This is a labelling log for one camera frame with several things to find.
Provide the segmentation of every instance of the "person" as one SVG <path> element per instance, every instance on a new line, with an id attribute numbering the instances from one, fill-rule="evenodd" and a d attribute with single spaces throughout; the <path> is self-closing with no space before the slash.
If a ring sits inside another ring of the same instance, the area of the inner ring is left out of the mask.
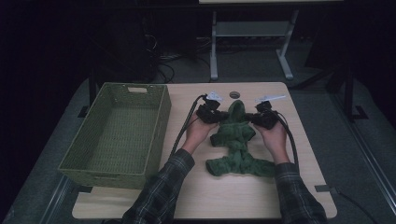
<path id="1" fill-rule="evenodd" d="M 218 124 L 203 123 L 194 113 L 182 147 L 142 189 L 124 213 L 123 224 L 172 223 L 183 180 L 194 166 L 192 154 Z M 256 126 L 276 165 L 276 188 L 283 223 L 327 223 L 321 204 L 307 190 L 286 151 L 286 131 L 278 122 L 271 130 Z"/>

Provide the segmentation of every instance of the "wrist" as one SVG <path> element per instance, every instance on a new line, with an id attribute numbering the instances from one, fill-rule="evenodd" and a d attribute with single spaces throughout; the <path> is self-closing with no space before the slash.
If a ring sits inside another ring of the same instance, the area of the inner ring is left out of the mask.
<path id="1" fill-rule="evenodd" d="M 284 163 L 284 162 L 290 162 L 288 153 L 285 152 L 281 152 L 281 153 L 273 153 L 273 158 L 274 158 L 274 164 L 278 165 L 280 163 Z"/>
<path id="2" fill-rule="evenodd" d="M 195 149 L 198 148 L 198 146 L 199 144 L 186 140 L 186 142 L 183 144 L 181 148 L 188 151 L 192 155 L 192 153 L 194 153 Z"/>

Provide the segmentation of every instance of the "table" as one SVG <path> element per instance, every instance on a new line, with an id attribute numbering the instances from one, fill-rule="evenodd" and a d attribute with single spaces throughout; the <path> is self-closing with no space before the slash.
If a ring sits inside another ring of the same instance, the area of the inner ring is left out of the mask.
<path id="1" fill-rule="evenodd" d="M 326 185 L 318 162 L 305 134 L 287 87 L 283 83 L 203 83 L 167 85 L 172 109 L 163 143 L 160 167 L 170 151 L 191 108 L 201 94 L 216 91 L 223 97 L 219 110 L 225 111 L 234 101 L 231 91 L 240 93 L 247 113 L 255 113 L 255 99 L 264 95 L 286 95 L 271 102 L 273 109 L 282 113 L 293 133 L 299 155 L 300 171 L 309 191 L 323 205 L 328 217 L 335 217 L 336 208 L 329 191 L 316 192 L 315 186 Z M 185 136 L 180 140 L 181 147 Z M 262 138 L 256 134 L 247 147 L 255 158 L 271 160 Z M 205 168 L 205 161 L 227 154 L 226 147 L 212 147 L 207 138 L 195 151 L 195 166 L 186 177 L 177 201 L 175 218 L 280 218 L 276 185 L 273 178 L 252 175 L 228 174 L 212 176 Z M 290 143 L 287 150 L 292 160 Z M 73 209 L 75 218 L 121 218 L 137 198 L 140 190 L 94 187 L 90 193 L 80 192 Z"/>
<path id="2" fill-rule="evenodd" d="M 317 3 L 317 2 L 342 2 L 343 0 L 200 0 L 200 4 L 231 4 L 231 3 Z M 289 21 L 217 21 L 216 11 L 213 12 L 212 21 L 212 49 L 210 52 L 210 79 L 219 78 L 216 37 L 217 36 L 283 36 L 284 43 L 276 50 L 276 56 L 280 62 L 286 79 L 293 79 L 286 59 L 286 51 L 293 34 L 294 25 L 297 21 L 299 10 L 294 9 Z"/>

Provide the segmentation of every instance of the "flannel shirt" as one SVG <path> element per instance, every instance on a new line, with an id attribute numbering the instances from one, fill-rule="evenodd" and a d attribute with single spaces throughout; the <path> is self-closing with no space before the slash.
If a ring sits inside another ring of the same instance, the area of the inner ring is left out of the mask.
<path id="1" fill-rule="evenodd" d="M 178 193 L 194 164 L 189 152 L 178 150 L 148 181 L 122 223 L 172 223 Z M 307 190 L 293 163 L 276 166 L 276 187 L 283 223 L 327 223 L 323 207 Z"/>

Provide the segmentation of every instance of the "woven plastic basket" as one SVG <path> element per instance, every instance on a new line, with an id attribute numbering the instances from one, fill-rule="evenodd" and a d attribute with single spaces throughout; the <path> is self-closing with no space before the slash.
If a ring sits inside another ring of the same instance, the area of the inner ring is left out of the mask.
<path id="1" fill-rule="evenodd" d="M 142 189 L 158 172 L 170 109 L 165 85 L 105 83 L 59 170 L 83 186 Z"/>

